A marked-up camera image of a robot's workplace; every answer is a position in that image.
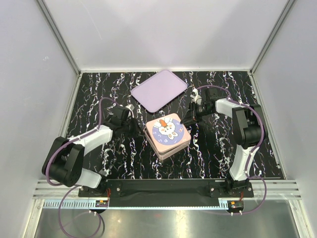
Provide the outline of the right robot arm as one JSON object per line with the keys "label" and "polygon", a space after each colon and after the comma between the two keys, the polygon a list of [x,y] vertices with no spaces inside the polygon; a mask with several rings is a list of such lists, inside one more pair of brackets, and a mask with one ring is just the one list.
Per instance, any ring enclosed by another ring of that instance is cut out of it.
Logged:
{"label": "right robot arm", "polygon": [[181,120],[184,126],[189,127],[199,123],[204,116],[211,114],[221,114],[231,118],[237,147],[233,164],[220,191],[233,197],[246,193],[250,188],[251,162],[267,137],[267,127],[261,106],[236,102],[227,89],[213,85],[193,89],[190,97],[188,111]]}

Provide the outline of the silver tin lid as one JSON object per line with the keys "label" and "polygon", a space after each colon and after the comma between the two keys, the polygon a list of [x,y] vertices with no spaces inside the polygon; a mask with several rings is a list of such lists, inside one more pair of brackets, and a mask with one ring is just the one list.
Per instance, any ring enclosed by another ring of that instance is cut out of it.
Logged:
{"label": "silver tin lid", "polygon": [[144,131],[147,130],[153,140],[171,145],[174,141],[180,141],[184,134],[190,134],[180,121],[178,114],[172,113],[147,122]]}

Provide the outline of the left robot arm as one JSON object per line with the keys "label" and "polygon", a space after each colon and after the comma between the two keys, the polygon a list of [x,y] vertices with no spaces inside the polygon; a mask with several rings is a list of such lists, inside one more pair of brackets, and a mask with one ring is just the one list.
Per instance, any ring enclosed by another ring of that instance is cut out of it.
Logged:
{"label": "left robot arm", "polygon": [[53,186],[85,186],[95,196],[104,195],[107,190],[105,178],[95,171],[85,169],[84,157],[114,139],[138,136],[141,129],[133,110],[131,104],[126,107],[115,106],[112,114],[93,129],[72,138],[56,138],[42,167],[47,182]]}

